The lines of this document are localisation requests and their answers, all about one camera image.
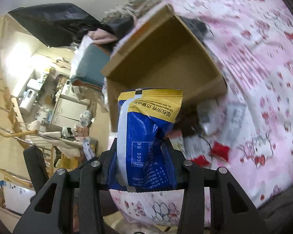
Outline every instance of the open cardboard box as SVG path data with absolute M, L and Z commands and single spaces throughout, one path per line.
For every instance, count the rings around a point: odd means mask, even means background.
M 164 6 L 135 32 L 101 72 L 107 78 L 113 132 L 117 131 L 117 99 L 122 91 L 180 89 L 183 105 L 227 91 L 215 62 L 169 6 Z

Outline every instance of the black chair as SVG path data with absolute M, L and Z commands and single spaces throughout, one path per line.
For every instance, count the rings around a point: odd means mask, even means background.
M 37 194 L 49 180 L 42 151 L 37 146 L 31 146 L 24 150 L 23 154 L 28 174 Z

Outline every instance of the snack bag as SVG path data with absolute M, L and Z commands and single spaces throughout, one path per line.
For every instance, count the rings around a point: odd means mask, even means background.
M 154 189 L 170 185 L 161 151 L 182 103 L 182 91 L 151 89 L 122 92 L 116 177 L 123 186 Z

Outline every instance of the gray fabric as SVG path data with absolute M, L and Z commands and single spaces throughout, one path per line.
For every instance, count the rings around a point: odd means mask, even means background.
M 293 234 L 293 187 L 259 209 L 271 234 Z

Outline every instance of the pink bedding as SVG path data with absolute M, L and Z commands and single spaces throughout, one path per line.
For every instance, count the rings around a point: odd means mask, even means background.
M 228 84 L 228 103 L 246 104 L 241 131 L 232 141 L 225 166 L 256 207 L 293 185 L 293 16 L 282 0 L 166 0 L 177 14 L 200 18 L 209 28 L 205 44 Z M 163 4 L 139 19 L 137 30 Z M 122 46 L 133 33 L 119 42 Z M 205 139 L 213 145 L 222 134 Z M 208 158 L 209 149 L 205 151 Z M 205 225 L 210 223 L 205 189 Z M 178 224 L 183 191 L 128 193 L 111 190 L 131 222 Z

